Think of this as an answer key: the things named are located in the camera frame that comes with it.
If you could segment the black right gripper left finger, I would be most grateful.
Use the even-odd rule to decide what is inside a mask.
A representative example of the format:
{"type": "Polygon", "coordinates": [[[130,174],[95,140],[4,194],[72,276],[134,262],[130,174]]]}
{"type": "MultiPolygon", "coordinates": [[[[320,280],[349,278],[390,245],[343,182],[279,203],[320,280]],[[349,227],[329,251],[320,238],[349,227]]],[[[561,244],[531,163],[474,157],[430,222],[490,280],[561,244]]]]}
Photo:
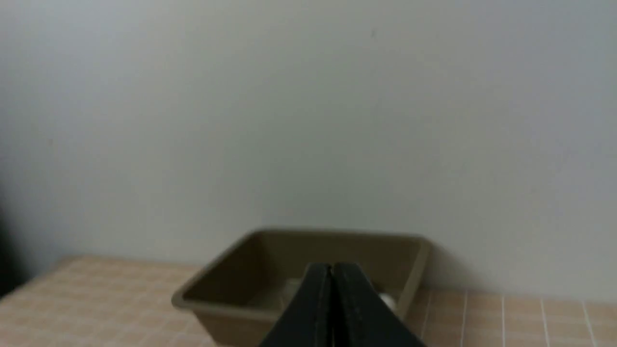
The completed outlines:
{"type": "Polygon", "coordinates": [[[332,346],[331,302],[331,266],[309,264],[295,295],[260,346],[332,346]]]}

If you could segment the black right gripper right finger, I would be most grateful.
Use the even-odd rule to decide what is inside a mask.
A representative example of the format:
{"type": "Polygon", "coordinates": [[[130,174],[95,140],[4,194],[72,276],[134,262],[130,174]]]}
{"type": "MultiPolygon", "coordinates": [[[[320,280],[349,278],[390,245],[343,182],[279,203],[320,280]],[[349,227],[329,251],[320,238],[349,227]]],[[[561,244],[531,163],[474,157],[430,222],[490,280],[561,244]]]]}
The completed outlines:
{"type": "Polygon", "coordinates": [[[350,262],[333,266],[335,347],[424,347],[384,303],[362,268],[350,262]]]}

